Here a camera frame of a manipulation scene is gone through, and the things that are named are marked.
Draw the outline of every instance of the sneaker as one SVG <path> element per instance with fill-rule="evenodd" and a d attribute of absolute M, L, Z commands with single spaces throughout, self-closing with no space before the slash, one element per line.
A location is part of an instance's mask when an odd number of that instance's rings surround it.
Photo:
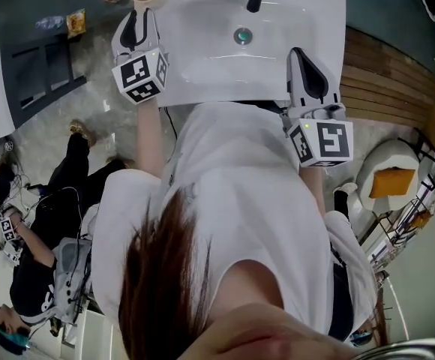
<path fill-rule="evenodd" d="M 422 0 L 422 4 L 424 4 L 424 8 L 426 8 L 426 12 L 429 18 L 435 22 L 435 14 L 429 10 L 426 0 Z"/>
<path fill-rule="evenodd" d="M 334 194 L 334 192 L 336 191 L 343 191 L 347 194 L 347 196 L 349 196 L 350 194 L 356 192 L 357 189 L 358 185 L 356 183 L 346 183 L 341 185 L 340 187 L 335 188 L 332 193 Z"/>
<path fill-rule="evenodd" d="M 89 148 L 96 143 L 95 135 L 79 120 L 73 120 L 69 126 L 72 134 L 80 134 L 84 139 L 88 140 Z"/>
<path fill-rule="evenodd" d="M 113 160 L 119 160 L 122 161 L 124 163 L 124 167 L 126 168 L 126 170 L 129 170 L 131 168 L 134 168 L 136 166 L 136 162 L 134 160 L 131 159 L 123 159 L 122 157 L 116 155 L 116 156 L 111 156 L 108 157 L 106 159 L 106 164 L 109 164 L 111 161 Z"/>

